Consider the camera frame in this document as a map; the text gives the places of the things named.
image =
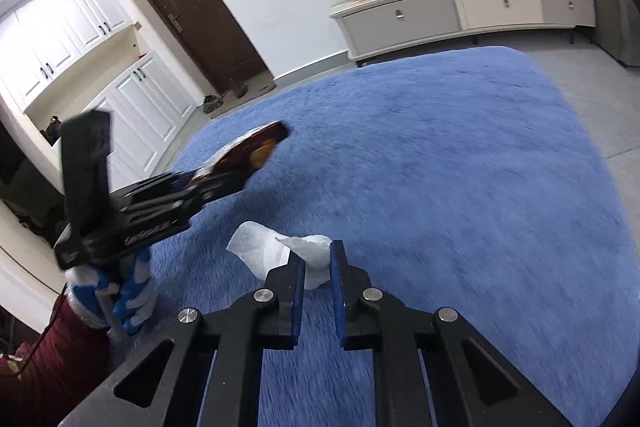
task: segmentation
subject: hand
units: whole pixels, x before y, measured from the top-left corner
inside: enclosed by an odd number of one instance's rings
[[[142,329],[156,305],[156,291],[149,276],[150,250],[145,248],[119,262],[122,285],[111,281],[93,265],[76,266],[65,272],[68,282],[66,299],[71,309],[91,328],[108,328],[110,324],[100,307],[100,298],[119,296],[113,315],[130,335]]]

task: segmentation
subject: silver screw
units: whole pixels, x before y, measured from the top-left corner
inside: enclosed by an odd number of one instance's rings
[[[454,322],[458,318],[458,312],[453,308],[440,308],[438,310],[438,317],[443,322]]]
[[[366,301],[379,301],[382,299],[382,292],[378,288],[367,288],[362,296]]]
[[[178,320],[182,324],[192,323],[197,318],[198,318],[198,311],[193,308],[185,308],[178,312]]]
[[[273,299],[273,292],[267,288],[260,288],[254,293],[254,299],[258,302],[269,302]]]

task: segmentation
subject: doorway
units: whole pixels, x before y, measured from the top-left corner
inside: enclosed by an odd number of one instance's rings
[[[222,0],[149,0],[218,94],[267,71]]]

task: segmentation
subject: triangular cutout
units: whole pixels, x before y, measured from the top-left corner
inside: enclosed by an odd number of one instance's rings
[[[174,343],[162,341],[113,390],[113,394],[139,407],[149,407],[169,361]]]
[[[476,382],[480,400],[485,406],[490,407],[518,394],[516,383],[482,347],[472,339],[466,339],[462,342],[462,349]]]

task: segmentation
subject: red object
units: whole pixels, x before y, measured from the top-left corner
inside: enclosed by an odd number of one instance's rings
[[[109,356],[107,330],[85,326],[65,299],[20,380],[0,359],[0,425],[57,426],[107,377]]]

